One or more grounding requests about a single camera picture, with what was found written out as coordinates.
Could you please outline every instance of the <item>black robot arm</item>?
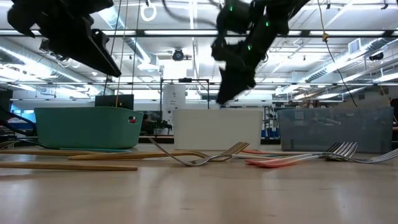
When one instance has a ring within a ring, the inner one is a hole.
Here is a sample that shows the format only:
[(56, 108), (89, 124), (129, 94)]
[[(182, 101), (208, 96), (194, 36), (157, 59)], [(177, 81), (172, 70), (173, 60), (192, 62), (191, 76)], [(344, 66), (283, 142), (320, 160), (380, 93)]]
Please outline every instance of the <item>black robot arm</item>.
[[(253, 88), (255, 69), (279, 35), (289, 33), (288, 22), (309, 0), (254, 0), (250, 4), (227, 0), (217, 17), (218, 37), (211, 46), (215, 60), (225, 61), (220, 69), (221, 86), (217, 103), (225, 104), (244, 90)], [(247, 34), (237, 44), (227, 44), (227, 31)]]
[(106, 50), (109, 41), (103, 32), (91, 29), (91, 13), (113, 6), (112, 0), (12, 0), (8, 23), (21, 34), (35, 37), (30, 30), (38, 25), (55, 55), (72, 58), (107, 75), (121, 71)]

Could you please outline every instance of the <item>wooden table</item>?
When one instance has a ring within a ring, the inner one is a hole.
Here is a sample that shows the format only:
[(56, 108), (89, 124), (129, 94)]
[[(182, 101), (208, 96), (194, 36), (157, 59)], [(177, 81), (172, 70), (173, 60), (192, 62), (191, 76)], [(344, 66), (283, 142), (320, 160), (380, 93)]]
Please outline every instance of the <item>wooden table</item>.
[(398, 219), (397, 161), (317, 160), (282, 169), (242, 161), (203, 167), (182, 167), (170, 159), (100, 163), (137, 165), (139, 170), (0, 169), (1, 223), (380, 224)]

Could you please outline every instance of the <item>translucent storage container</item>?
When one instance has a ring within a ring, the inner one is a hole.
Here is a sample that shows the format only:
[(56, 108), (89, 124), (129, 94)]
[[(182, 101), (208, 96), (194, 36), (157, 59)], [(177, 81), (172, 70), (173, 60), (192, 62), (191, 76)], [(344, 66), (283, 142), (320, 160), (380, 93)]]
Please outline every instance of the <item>translucent storage container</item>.
[(357, 142), (358, 152), (391, 150), (393, 108), (314, 108), (277, 112), (283, 151), (325, 151)]
[(36, 108), (39, 142), (53, 148), (125, 149), (138, 143), (142, 113), (124, 108)]

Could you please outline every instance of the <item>clear plastic bin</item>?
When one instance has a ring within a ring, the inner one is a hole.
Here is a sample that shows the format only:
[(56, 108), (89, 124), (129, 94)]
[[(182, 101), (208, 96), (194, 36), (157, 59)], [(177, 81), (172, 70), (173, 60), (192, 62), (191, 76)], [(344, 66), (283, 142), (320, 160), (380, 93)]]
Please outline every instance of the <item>clear plastic bin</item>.
[(358, 152), (391, 150), (392, 107), (314, 108), (277, 112), (283, 151), (325, 151), (335, 142), (357, 142)]

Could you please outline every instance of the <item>teal plastic basin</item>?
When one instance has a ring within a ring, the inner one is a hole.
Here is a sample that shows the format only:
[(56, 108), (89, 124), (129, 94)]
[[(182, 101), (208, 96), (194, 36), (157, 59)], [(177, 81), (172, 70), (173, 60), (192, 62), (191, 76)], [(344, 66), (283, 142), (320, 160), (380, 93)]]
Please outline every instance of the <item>teal plastic basin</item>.
[(80, 149), (136, 146), (143, 116), (139, 112), (114, 107), (36, 108), (35, 115), (41, 144)]

